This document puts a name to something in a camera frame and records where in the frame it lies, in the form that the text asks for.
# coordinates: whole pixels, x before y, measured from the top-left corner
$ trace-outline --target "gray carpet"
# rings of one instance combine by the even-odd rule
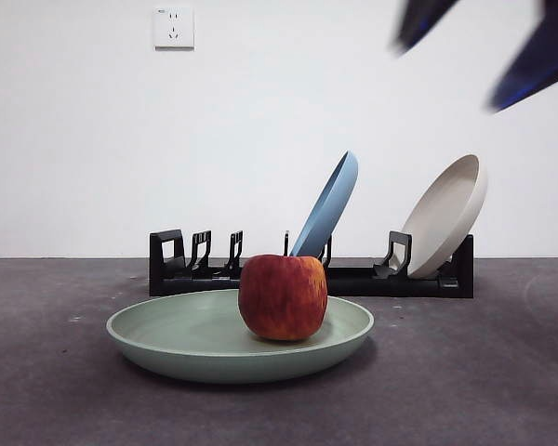
[[[0,446],[558,445],[558,259],[478,260],[474,299],[359,297],[342,364],[268,385],[126,361],[107,318],[147,261],[0,260]]]

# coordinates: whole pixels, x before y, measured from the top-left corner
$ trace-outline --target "plate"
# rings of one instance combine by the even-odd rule
[[[459,158],[432,183],[402,229],[412,236],[410,278],[431,277],[455,253],[482,209],[486,190],[486,172],[475,155]],[[403,255],[396,246],[395,267]]]
[[[337,164],[312,208],[291,250],[292,256],[320,255],[352,195],[356,180],[357,159],[348,151]]]
[[[312,374],[345,360],[374,324],[365,308],[329,297],[320,330],[304,341],[264,340],[250,332],[238,290],[172,295],[115,313],[107,331],[137,365],[205,383],[261,383]]]

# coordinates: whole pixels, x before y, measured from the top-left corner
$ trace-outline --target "white plate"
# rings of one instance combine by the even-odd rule
[[[453,255],[479,215],[486,190],[485,169],[475,155],[459,158],[432,183],[402,229],[412,236],[409,277],[430,277]],[[395,267],[403,254],[395,245]]]

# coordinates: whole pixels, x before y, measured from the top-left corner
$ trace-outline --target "plate rim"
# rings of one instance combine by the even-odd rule
[[[401,228],[401,232],[410,233],[413,237],[413,233],[409,231],[407,225],[409,224],[409,220],[416,212],[419,204],[423,201],[428,191],[432,187],[434,187],[438,180],[441,179],[441,177],[443,177],[447,172],[449,172],[455,165],[460,164],[461,162],[468,159],[472,159],[477,164],[477,174],[475,180],[473,181],[472,192],[470,193],[469,198],[467,199],[465,204],[463,204],[461,212],[452,222],[451,231],[446,234],[446,236],[440,241],[438,246],[433,249],[432,253],[428,257],[426,257],[423,262],[420,262],[417,265],[414,263],[414,247],[412,246],[411,263],[408,267],[408,276],[411,279],[423,279],[425,277],[431,276],[434,272],[436,272],[436,270],[440,268],[443,262],[445,262],[447,258],[454,254],[455,250],[460,246],[465,237],[471,232],[475,221],[481,213],[488,189],[487,169],[485,168],[479,156],[477,156],[475,153],[466,153],[465,155],[457,158],[455,161],[449,164],[419,197],[413,209],[411,210],[411,213],[409,213],[409,216],[407,216],[405,224]],[[472,210],[475,211],[475,217],[471,217]],[[463,228],[464,223],[469,222],[471,222],[471,224],[467,225],[468,228],[466,230],[459,230],[460,228]]]
[[[320,254],[320,251],[322,250],[322,247],[325,245],[326,241],[320,246],[320,249],[316,255],[311,254],[310,250],[302,254],[302,247],[304,247],[309,239],[313,240],[314,238],[316,238],[311,237],[311,234],[322,233],[322,229],[324,228],[323,222],[325,220],[328,220],[329,216],[333,216],[330,210],[335,206],[327,206],[326,203],[335,202],[336,197],[338,198],[338,190],[340,186],[341,189],[345,188],[345,190],[349,190],[349,192],[346,193],[344,202],[340,202],[339,200],[335,202],[337,204],[337,207],[342,207],[342,209],[337,216],[337,221],[335,221],[333,225],[330,225],[332,226],[332,229],[326,235],[326,239],[328,240],[328,237],[330,237],[331,233],[335,230],[335,227],[338,225],[341,216],[345,211],[349,200],[352,197],[353,190],[355,189],[355,184],[357,183],[358,170],[358,161],[355,154],[352,151],[346,151],[345,154],[339,159],[337,166],[333,169],[333,172],[331,173],[328,181],[321,190],[320,195],[314,202],[312,210],[304,221],[304,225],[299,232],[298,238],[291,247],[291,251],[289,254],[290,256],[317,256],[318,254]]]
[[[237,291],[238,290],[236,290],[236,289],[197,291],[197,292],[193,292],[193,293],[184,293],[184,294],[180,294],[180,295],[165,295],[165,296],[162,296],[162,297],[157,297],[155,299],[144,300],[144,301],[139,302],[137,304],[130,305],[128,307],[125,307],[125,308],[122,308],[122,309],[116,311],[112,316],[110,316],[110,318],[108,318],[108,320],[105,324],[106,330],[107,330],[108,334],[116,342],[119,342],[119,343],[122,343],[122,344],[125,344],[125,345],[129,345],[133,348],[141,348],[141,349],[144,349],[144,350],[149,350],[149,351],[155,352],[155,353],[165,353],[165,354],[172,354],[172,355],[176,355],[176,356],[199,357],[199,358],[256,358],[256,357],[267,357],[267,356],[290,355],[290,354],[304,353],[304,352],[308,352],[308,351],[315,351],[315,350],[333,348],[333,347],[336,347],[336,346],[347,344],[348,342],[351,342],[355,339],[358,339],[358,338],[366,335],[372,329],[372,327],[374,326],[374,315],[368,309],[364,308],[363,306],[361,306],[359,304],[356,304],[355,302],[351,302],[347,299],[342,299],[340,297],[334,297],[332,295],[329,295],[328,296],[329,299],[345,302],[346,304],[351,305],[351,306],[357,308],[358,310],[361,310],[368,317],[368,324],[362,330],[356,332],[355,334],[344,337],[343,339],[332,342],[330,344],[323,345],[321,347],[320,346],[309,346],[309,347],[302,347],[302,348],[292,348],[290,350],[260,351],[260,352],[245,352],[245,353],[225,353],[225,352],[214,352],[214,351],[203,353],[203,352],[198,352],[198,351],[179,350],[179,349],[174,349],[174,348],[160,348],[160,347],[145,344],[145,343],[142,343],[142,342],[133,341],[133,340],[130,340],[126,337],[121,336],[120,334],[118,334],[112,328],[113,321],[115,320],[116,317],[118,317],[122,313],[124,313],[126,311],[130,311],[131,309],[133,309],[135,307],[148,305],[148,304],[150,304],[152,302],[155,302],[155,301],[158,301],[158,300],[177,298],[177,297],[182,297],[182,296],[186,296],[186,295],[202,295],[202,294],[206,294],[206,293],[230,294],[230,293],[234,293],[234,292],[237,292]]]

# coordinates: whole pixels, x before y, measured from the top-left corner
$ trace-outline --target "apple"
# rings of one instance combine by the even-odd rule
[[[267,339],[310,337],[323,323],[326,300],[325,270],[315,257],[253,256],[240,275],[242,319]]]

